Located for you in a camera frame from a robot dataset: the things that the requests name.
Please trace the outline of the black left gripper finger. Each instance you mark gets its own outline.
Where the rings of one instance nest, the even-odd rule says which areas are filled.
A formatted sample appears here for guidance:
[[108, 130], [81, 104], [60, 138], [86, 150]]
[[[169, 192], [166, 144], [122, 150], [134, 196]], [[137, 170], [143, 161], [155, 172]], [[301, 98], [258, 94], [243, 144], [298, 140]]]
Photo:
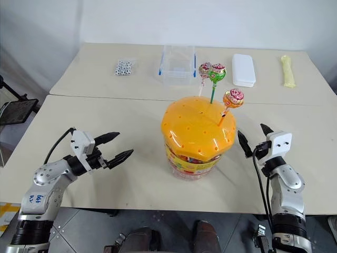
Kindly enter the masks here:
[[101, 144], [106, 144], [113, 139], [115, 139], [120, 133], [119, 132], [109, 132], [106, 134], [102, 134], [94, 139], [95, 146], [99, 146]]
[[107, 162], [106, 164], [107, 167], [109, 169], [115, 168], [119, 164], [123, 163], [128, 157], [130, 157], [133, 152], [134, 150], [130, 149], [130, 150], [126, 150], [126, 151], [119, 153], [118, 155], [115, 156], [114, 159]]

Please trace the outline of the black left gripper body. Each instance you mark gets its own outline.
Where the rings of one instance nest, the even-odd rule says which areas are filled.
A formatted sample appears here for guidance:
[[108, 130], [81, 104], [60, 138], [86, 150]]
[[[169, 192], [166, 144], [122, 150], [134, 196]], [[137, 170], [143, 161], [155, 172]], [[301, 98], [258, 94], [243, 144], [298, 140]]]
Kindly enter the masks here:
[[107, 160], [103, 159], [102, 153], [98, 148], [94, 148], [93, 152], [87, 156], [87, 163], [90, 166], [89, 171], [107, 168]]

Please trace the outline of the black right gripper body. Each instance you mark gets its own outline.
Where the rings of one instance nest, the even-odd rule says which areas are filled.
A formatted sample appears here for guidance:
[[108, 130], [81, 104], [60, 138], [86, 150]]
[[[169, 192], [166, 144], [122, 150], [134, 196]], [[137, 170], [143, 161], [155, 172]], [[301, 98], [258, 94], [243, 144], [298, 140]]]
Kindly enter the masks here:
[[253, 153], [255, 154], [254, 156], [258, 160], [261, 160], [268, 154], [270, 148], [271, 148], [271, 141], [262, 142], [255, 147], [253, 151]]

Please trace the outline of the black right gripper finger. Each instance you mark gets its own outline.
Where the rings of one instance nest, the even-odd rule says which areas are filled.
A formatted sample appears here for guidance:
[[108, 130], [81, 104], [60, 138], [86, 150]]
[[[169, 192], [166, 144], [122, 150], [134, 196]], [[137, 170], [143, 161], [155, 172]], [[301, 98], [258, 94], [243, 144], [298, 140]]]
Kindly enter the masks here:
[[273, 133], [273, 130], [266, 124], [261, 123], [260, 126], [266, 137], [269, 137]]
[[245, 157], [246, 158], [252, 157], [252, 150], [248, 144], [248, 140], [246, 139], [245, 135], [240, 130], [237, 131], [237, 137], [239, 140], [239, 144], [244, 151]]

